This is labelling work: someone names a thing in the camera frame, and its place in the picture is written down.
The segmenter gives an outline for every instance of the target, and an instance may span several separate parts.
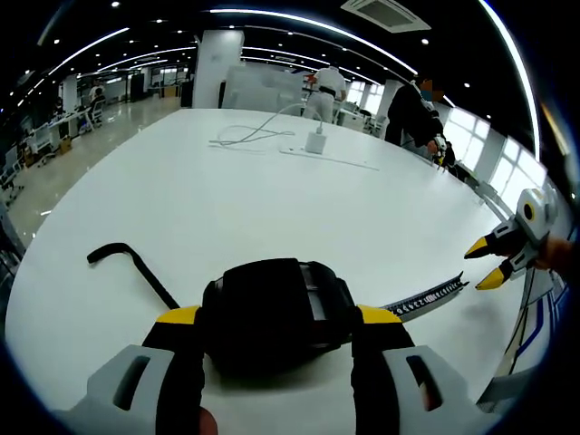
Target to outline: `air conditioning vent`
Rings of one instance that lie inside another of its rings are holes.
[[[430,26],[417,15],[392,0],[349,0],[342,9],[359,15],[392,34],[430,30]]]

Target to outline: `glossy floor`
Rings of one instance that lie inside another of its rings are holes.
[[[74,139],[72,150],[40,167],[21,171],[14,180],[23,186],[8,215],[24,246],[63,195],[107,154],[127,139],[179,109],[179,98],[157,96],[134,103],[110,106],[103,113],[102,126]]]

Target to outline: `desk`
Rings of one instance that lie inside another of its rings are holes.
[[[281,115],[267,128],[295,131],[245,144],[263,154],[210,148],[229,125],[260,125],[269,113],[181,110],[127,140],[53,209],[28,248],[6,317],[14,359],[51,409],[69,409],[88,377],[166,311],[126,256],[95,268],[94,248],[136,249],[182,306],[231,267],[274,257],[331,267],[357,304],[384,305],[464,270],[469,285],[448,304],[407,324],[467,380],[476,400],[503,357],[523,279],[501,291],[474,284],[498,264],[465,261],[497,223],[470,188],[399,147],[331,124],[334,161],[282,154],[305,145],[317,121]],[[247,130],[230,129],[222,139]],[[207,367],[202,404],[220,433],[354,433],[352,362],[345,345],[298,372],[280,391],[226,386]]]
[[[57,127],[66,122],[68,122],[69,124],[69,136],[72,138],[76,137],[78,135],[77,119],[82,116],[87,120],[87,124],[89,125],[89,128],[92,131],[93,126],[91,119],[89,118],[89,109],[85,109],[84,111],[76,111],[75,113],[68,113],[66,116],[62,117],[58,121],[51,121],[48,124],[45,124],[46,127],[48,127],[50,141],[47,142],[43,141],[40,144],[38,143],[39,141],[36,138],[36,132],[42,129],[44,126],[34,130],[33,131],[34,136],[32,137],[32,140],[29,143],[30,150],[33,152],[33,154],[38,154],[42,149],[48,146],[56,147],[61,142],[61,136],[59,131],[57,130]]]

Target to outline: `robotic hand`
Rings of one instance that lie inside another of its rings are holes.
[[[508,256],[476,288],[495,289],[509,278],[522,275],[538,258],[556,217],[556,193],[553,189],[549,188],[545,193],[537,188],[522,191],[516,214],[480,238],[465,254],[465,258],[480,258],[488,254]]]

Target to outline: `office chair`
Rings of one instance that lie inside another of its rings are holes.
[[[95,127],[102,126],[102,107],[105,105],[105,101],[98,101],[95,103],[92,111],[90,112],[92,116],[92,125]]]
[[[22,169],[20,163],[18,161],[18,147],[12,147],[5,156],[5,164],[2,169],[2,174],[0,174],[0,185],[2,186],[2,190],[8,192],[8,198],[5,201],[7,207],[12,204],[18,195],[20,194],[21,190],[24,189],[23,186],[15,186],[14,180],[18,172]]]

